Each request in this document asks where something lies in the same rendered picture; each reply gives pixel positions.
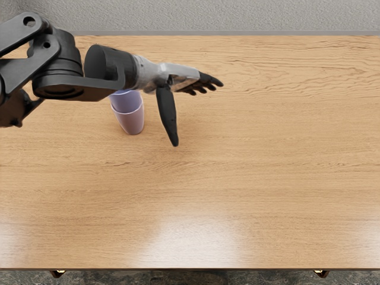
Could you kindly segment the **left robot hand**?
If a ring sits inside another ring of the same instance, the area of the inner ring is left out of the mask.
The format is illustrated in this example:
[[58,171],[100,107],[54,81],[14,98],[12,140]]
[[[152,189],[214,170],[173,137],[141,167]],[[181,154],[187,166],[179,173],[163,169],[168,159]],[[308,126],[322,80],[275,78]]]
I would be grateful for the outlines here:
[[162,125],[174,147],[179,145],[177,113],[174,93],[192,96],[216,91],[224,84],[198,69],[170,62],[154,63],[143,56],[134,56],[137,64],[137,82],[134,88],[155,94]]

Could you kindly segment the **lavender blue cup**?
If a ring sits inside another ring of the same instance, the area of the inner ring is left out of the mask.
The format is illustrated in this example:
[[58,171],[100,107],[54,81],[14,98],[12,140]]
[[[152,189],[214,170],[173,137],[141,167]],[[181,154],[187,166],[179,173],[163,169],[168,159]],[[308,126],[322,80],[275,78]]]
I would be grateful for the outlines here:
[[119,90],[108,96],[110,104],[118,113],[132,113],[138,110],[143,100],[137,90]]

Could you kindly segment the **pale pink cup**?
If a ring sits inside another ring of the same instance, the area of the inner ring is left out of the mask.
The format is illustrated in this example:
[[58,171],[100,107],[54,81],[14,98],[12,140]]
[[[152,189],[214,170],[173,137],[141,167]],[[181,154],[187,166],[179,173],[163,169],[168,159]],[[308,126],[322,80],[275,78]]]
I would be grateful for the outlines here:
[[118,112],[111,104],[111,109],[121,128],[129,135],[138,135],[144,129],[144,104],[141,102],[139,107],[133,112]]

